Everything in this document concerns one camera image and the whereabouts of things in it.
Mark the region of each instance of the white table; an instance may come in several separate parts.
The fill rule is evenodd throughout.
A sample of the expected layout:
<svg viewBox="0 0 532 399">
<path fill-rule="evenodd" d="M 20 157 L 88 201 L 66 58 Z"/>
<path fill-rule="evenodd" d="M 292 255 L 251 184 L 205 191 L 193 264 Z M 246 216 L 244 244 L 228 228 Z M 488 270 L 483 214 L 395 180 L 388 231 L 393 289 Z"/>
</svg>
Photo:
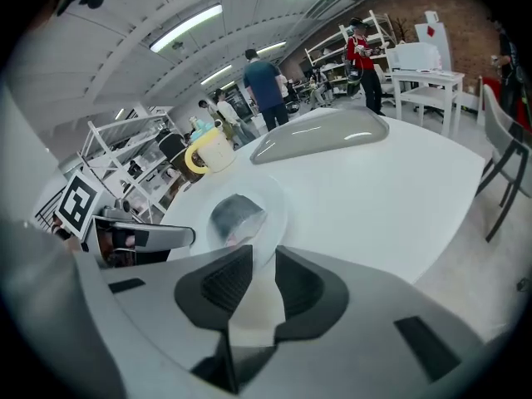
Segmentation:
<svg viewBox="0 0 532 399">
<path fill-rule="evenodd" d="M 420 126 L 423 125 L 423 111 L 425 105 L 443 110 L 443 128 L 441 134 L 449 137 L 451 129 L 452 102 L 455 102 L 455 123 L 453 137 L 456 137 L 461 115 L 462 80 L 464 74 L 452 72 L 450 75 L 442 75 L 434 72 L 416 71 L 393 71 L 392 81 L 396 97 L 397 119 L 401 119 L 401 102 L 413 102 L 419 104 Z M 414 81 L 419 87 L 401 92 L 401 81 Z M 429 87 L 429 85 L 443 86 L 443 89 Z"/>
<path fill-rule="evenodd" d="M 334 109 L 317 109 L 295 121 Z M 252 165 L 262 138 L 237 151 L 220 173 L 180 191 L 163 224 L 204 232 L 191 214 L 221 182 L 237 173 L 273 176 L 286 194 L 282 244 L 394 273 L 414 283 L 437 260 L 464 220 L 484 160 L 461 145 L 406 122 L 384 118 L 389 136 L 370 145 Z M 182 256 L 174 250 L 170 259 Z"/>
</svg>

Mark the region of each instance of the ceiling light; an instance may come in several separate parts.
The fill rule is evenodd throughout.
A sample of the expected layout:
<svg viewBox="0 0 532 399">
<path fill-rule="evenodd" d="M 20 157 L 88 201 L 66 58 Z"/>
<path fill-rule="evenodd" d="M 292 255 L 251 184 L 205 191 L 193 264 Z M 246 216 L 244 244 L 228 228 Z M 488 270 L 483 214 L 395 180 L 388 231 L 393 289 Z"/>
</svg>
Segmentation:
<svg viewBox="0 0 532 399">
<path fill-rule="evenodd" d="M 219 76 L 222 72 L 224 71 L 227 71 L 227 70 L 230 70 L 233 66 L 232 65 L 228 65 L 226 66 L 225 68 L 222 68 L 221 70 L 215 72 L 212 76 L 208 76 L 207 78 L 205 78 L 202 82 L 201 82 L 201 86 L 203 86 L 205 83 L 211 81 L 213 78 L 215 78 L 216 76 Z"/>
<path fill-rule="evenodd" d="M 216 15 L 220 15 L 222 11 L 223 11 L 222 5 L 217 4 L 216 6 L 213 6 L 210 9 L 203 11 L 202 13 L 198 13 L 196 16 L 192 17 L 188 21 L 184 21 L 181 24 L 179 24 L 177 27 L 168 31 L 163 37 L 161 37 L 159 40 L 153 43 L 150 46 L 150 49 L 155 53 L 160 52 L 163 49 L 163 47 L 172 43 L 177 37 L 185 34 L 191 28 L 194 28 L 196 25 L 201 24 L 207 19 L 210 19 Z"/>
<path fill-rule="evenodd" d="M 284 46 L 286 44 L 286 42 L 280 42 L 280 43 L 277 43 L 277 44 L 272 44 L 271 46 L 268 46 L 268 47 L 265 47 L 264 49 L 260 49 L 260 50 L 257 50 L 257 53 L 263 53 L 263 52 L 267 52 L 268 50 L 272 50 L 276 47 L 281 47 L 281 46 Z"/>
<path fill-rule="evenodd" d="M 227 89 L 228 87 L 231 87 L 233 84 L 234 84 L 234 81 L 232 81 L 232 82 L 230 82 L 230 83 L 227 83 L 225 86 L 221 86 L 220 89 L 225 90 L 225 89 Z"/>
</svg>

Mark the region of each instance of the mug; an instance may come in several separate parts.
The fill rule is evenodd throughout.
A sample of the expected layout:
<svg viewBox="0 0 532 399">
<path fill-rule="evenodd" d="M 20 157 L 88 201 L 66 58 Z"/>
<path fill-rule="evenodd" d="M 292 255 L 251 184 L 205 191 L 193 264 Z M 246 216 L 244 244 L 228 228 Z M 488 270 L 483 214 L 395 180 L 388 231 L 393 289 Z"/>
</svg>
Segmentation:
<svg viewBox="0 0 532 399">
<path fill-rule="evenodd" d="M 207 167 L 199 167 L 192 161 L 192 155 L 196 151 Z M 214 173 L 221 171 L 230 165 L 235 158 L 236 154 L 225 139 L 224 133 L 215 128 L 208 130 L 192 142 L 185 152 L 187 167 L 200 175 L 208 173 L 210 170 Z"/>
</svg>

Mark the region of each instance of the black rectangle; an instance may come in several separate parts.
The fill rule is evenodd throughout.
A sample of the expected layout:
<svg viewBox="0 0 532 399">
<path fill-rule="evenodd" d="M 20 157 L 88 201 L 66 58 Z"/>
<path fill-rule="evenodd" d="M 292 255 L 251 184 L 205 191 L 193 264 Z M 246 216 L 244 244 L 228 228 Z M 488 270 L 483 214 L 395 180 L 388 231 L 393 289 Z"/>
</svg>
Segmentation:
<svg viewBox="0 0 532 399">
<path fill-rule="evenodd" d="M 110 283 L 109 289 L 113 294 L 116 293 L 122 293 L 123 291 L 127 291 L 128 289 L 133 289 L 137 287 L 141 287 L 142 285 L 145 285 L 146 283 L 139 278 L 131 278 L 126 279 L 125 281 L 119 281 L 117 283 Z"/>
<path fill-rule="evenodd" d="M 439 380 L 460 364 L 460 359 L 421 318 L 415 316 L 400 319 L 395 321 L 394 325 L 432 382 Z"/>
</svg>

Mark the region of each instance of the white chair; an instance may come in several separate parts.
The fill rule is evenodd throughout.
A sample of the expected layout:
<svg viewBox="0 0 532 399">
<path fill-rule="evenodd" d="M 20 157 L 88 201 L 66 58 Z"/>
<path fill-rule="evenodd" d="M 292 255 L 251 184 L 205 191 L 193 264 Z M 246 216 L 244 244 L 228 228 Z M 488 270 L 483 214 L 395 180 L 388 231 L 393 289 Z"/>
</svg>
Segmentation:
<svg viewBox="0 0 532 399">
<path fill-rule="evenodd" d="M 480 182 L 476 194 L 478 195 L 499 173 L 508 180 L 508 186 L 500 202 L 500 207 L 503 209 L 488 236 L 485 237 L 485 240 L 490 242 L 510 211 L 517 191 L 520 190 L 528 198 L 532 197 L 532 159 L 530 159 L 532 137 L 505 114 L 495 99 L 491 87 L 487 85 L 484 85 L 484 102 L 485 134 L 495 148 L 482 176 L 486 175 L 491 166 L 494 167 Z"/>
<path fill-rule="evenodd" d="M 389 81 L 384 76 L 384 72 L 382 71 L 382 68 L 375 64 L 375 72 L 377 73 L 377 76 L 379 77 L 379 82 L 381 83 L 381 89 L 382 89 L 382 103 L 384 102 L 390 102 L 392 105 L 396 105 L 396 98 L 393 88 L 392 79 Z"/>
</svg>

